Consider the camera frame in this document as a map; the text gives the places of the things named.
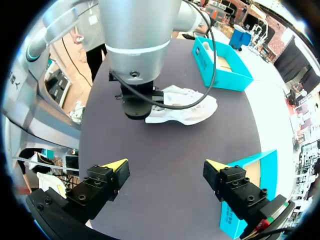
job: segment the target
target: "black table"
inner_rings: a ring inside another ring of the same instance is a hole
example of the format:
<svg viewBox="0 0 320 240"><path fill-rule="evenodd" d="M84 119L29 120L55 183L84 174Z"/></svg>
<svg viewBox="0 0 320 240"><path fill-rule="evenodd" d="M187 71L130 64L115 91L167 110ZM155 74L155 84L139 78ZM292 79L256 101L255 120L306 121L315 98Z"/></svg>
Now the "black table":
<svg viewBox="0 0 320 240"><path fill-rule="evenodd" d="M204 93L192 55L194 41L172 39L154 85ZM146 124L122 110L120 84L109 82L104 60L82 122L80 177L94 164L128 158L131 176L92 227L122 240L230 239L219 229L221 203L203 178L205 159L227 164L261 151L254 116L244 92L213 88L218 108L207 120L185 126Z"/></svg>

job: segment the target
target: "screw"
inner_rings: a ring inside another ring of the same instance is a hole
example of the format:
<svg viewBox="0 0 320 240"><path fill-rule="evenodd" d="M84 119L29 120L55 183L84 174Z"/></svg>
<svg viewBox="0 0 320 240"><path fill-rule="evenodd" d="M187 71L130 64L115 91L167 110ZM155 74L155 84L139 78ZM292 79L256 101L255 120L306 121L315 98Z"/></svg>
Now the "screw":
<svg viewBox="0 0 320 240"><path fill-rule="evenodd" d="M85 201L86 198L87 198L86 195L83 195L83 194L81 194L81 195L78 196L78 199L79 199L81 202Z"/></svg>
<svg viewBox="0 0 320 240"><path fill-rule="evenodd" d="M140 73L137 72L137 71L132 71L132 72L130 72L130 76L133 77L133 78L137 78L137 77L140 76Z"/></svg>
<svg viewBox="0 0 320 240"><path fill-rule="evenodd" d="M260 195L264 196L268 193L268 189L266 188L262 188L261 191L260 191Z"/></svg>
<svg viewBox="0 0 320 240"><path fill-rule="evenodd" d="M50 205L50 204L52 204L52 199L51 199L51 197L47 197L46 199L45 199L45 204L47 204L47 205Z"/></svg>
<svg viewBox="0 0 320 240"><path fill-rule="evenodd" d="M100 185L100 184L101 184L101 181L100 181L100 180L95 180L95 181L94 181L94 184L95 184L95 185Z"/></svg>
<svg viewBox="0 0 320 240"><path fill-rule="evenodd" d="M238 186L238 184L239 184L239 182L237 182L237 181L232 182L232 186L234 186L234 187Z"/></svg>
<svg viewBox="0 0 320 240"><path fill-rule="evenodd" d="M39 203L39 204L36 206L36 209L37 209L38 211L42 211L42 210L44 209L44 206Z"/></svg>
<svg viewBox="0 0 320 240"><path fill-rule="evenodd" d="M255 200L255 197L253 195L248 195L246 197L246 200L247 200L248 203L252 203Z"/></svg>

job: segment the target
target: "black cable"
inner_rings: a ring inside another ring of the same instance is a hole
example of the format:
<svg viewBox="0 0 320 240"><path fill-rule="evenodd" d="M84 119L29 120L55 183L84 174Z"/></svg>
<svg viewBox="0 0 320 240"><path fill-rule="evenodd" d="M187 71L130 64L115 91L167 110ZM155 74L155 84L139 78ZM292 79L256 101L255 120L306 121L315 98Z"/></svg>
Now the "black cable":
<svg viewBox="0 0 320 240"><path fill-rule="evenodd" d="M203 13L201 12L201 10L194 4L188 2L187 0L183 0L184 2L188 3L190 6L192 6L194 9L196 9L200 15L202 16L202 18L204 19L205 23L207 24L211 37L212 37L212 44L213 44L213 55L214 55L214 64L213 64L213 75L212 75L212 79L211 79L211 83L210 86L208 87L207 91L205 92L205 94L199 98L197 101L195 101L194 103L191 103L189 105L185 105L185 106L171 106L171 105L166 105L166 104L162 104L156 101L153 101L152 99L146 97L145 95L143 95L142 93L138 92L137 90L135 90L132 86L130 86L128 83L126 83L124 80L122 80L115 72L112 72L112 75L127 89L129 89L130 92L132 92L133 94L137 95L139 98L141 98L142 100L145 100L146 102L156 105L158 107L161 108L165 108L165 109L172 109L172 110L183 110L183 109L189 109L192 108L196 105L198 105L200 102L202 102L202 100L204 100L206 98L206 96L208 96L211 88L214 85L215 82L215 78L216 78L216 59L217 59L217 50L216 50L216 42L215 42L215 37L214 34L212 32L211 26L209 24L209 22L207 21L207 19L205 18L205 16L203 15Z"/></svg>
<svg viewBox="0 0 320 240"><path fill-rule="evenodd" d="M78 71L78 73L79 73L82 77L84 77L84 79L85 79L86 82L89 84L89 86L92 87L92 85L89 83L88 79L79 71L79 69L78 69L77 66L75 65L74 61L72 60L72 58L71 58L71 56L70 56L70 54L69 54L69 52L68 52L68 50L67 50L67 47L66 47L66 45L65 45L64 38L62 37L61 40L62 40L64 49L65 49L66 53L68 54L68 56L69 56L72 64L74 65L74 67L76 68L76 70Z"/></svg>
<svg viewBox="0 0 320 240"><path fill-rule="evenodd" d="M85 12L89 11L89 10L92 9L93 7L97 6L98 4L99 4L99 3L96 3L95 5L93 5L93 6L91 6L91 7L88 7L86 10L84 10L82 13L80 13L80 14L78 15L78 17L81 16L82 14L84 14Z"/></svg>
<svg viewBox="0 0 320 240"><path fill-rule="evenodd" d="M282 233L282 232L292 232L293 229L294 229L293 227L279 228L279 229L276 229L276 230L273 230L273 231L259 233L257 236L251 237L248 240L259 240L259 239L268 237L268 236L273 235L273 234L278 234L278 233Z"/></svg>

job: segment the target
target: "black bracket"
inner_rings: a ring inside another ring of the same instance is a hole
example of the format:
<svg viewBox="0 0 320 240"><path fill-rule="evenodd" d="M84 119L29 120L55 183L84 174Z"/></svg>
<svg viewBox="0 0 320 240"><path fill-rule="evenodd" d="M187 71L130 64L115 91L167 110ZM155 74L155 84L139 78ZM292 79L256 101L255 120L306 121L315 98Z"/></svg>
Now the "black bracket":
<svg viewBox="0 0 320 240"><path fill-rule="evenodd" d="M268 231L276 229L289 215L295 204L286 203L286 198L278 195L272 201L267 199L268 190L260 189L246 177L246 170L239 166L215 169L208 161L204 162L203 177L211 186L220 202L226 201L234 214L245 220L247 227L240 238L248 236L262 220L273 216L285 204L287 207L279 215L276 221L268 226Z"/></svg>

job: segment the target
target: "cyan box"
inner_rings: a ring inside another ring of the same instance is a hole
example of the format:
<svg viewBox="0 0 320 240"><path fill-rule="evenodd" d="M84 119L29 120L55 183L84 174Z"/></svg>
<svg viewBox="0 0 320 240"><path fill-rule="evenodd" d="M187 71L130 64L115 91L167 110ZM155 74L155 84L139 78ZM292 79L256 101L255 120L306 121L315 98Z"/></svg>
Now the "cyan box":
<svg viewBox="0 0 320 240"><path fill-rule="evenodd" d="M268 200L273 200L276 197L277 178L278 178L278 155L277 150L257 153L244 159L229 163L234 167L239 165L244 168L256 161L260 160L260 188L268 189ZM231 238L238 238L246 228L245 220L239 220L228 204L223 201L221 205L220 229L228 234Z"/></svg>
<svg viewBox="0 0 320 240"><path fill-rule="evenodd" d="M214 49L211 39L197 36L194 40L192 53L200 70L204 85L209 87L213 77L214 63L202 45L203 42L209 43L211 49ZM215 46L217 54L216 60L218 60L218 56L224 57L231 67L232 72L216 69L213 87L243 92L253 81L253 77L246 65L231 46L218 41L215 42Z"/></svg>
<svg viewBox="0 0 320 240"><path fill-rule="evenodd" d="M45 155L45 157L48 159L54 158L54 151L52 150L42 149L42 154Z"/></svg>

